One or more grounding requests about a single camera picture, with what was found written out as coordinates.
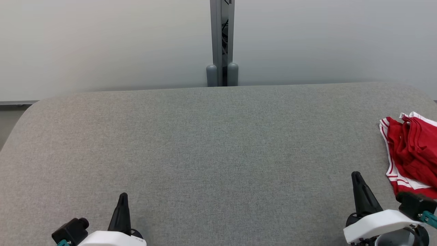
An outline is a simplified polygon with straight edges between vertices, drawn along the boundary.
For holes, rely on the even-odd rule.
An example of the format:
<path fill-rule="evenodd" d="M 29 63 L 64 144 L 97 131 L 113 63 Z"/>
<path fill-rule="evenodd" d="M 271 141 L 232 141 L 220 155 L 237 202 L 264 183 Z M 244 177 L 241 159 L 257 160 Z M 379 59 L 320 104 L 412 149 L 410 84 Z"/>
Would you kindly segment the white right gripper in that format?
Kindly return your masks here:
<path fill-rule="evenodd" d="M 359 172 L 351 173 L 356 215 L 363 217 L 344 228 L 351 246 L 429 246 L 425 224 L 398 210 L 382 209 Z"/>

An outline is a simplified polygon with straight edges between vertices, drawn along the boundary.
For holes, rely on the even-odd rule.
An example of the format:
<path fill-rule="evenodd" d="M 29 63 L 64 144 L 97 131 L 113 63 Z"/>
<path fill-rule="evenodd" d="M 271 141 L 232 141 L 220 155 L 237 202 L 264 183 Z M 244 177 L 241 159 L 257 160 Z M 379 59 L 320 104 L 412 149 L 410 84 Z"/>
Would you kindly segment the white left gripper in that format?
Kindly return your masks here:
<path fill-rule="evenodd" d="M 128 194 L 121 193 L 108 226 L 109 231 L 89 234 L 79 246 L 146 246 L 142 235 L 131 227 Z"/>

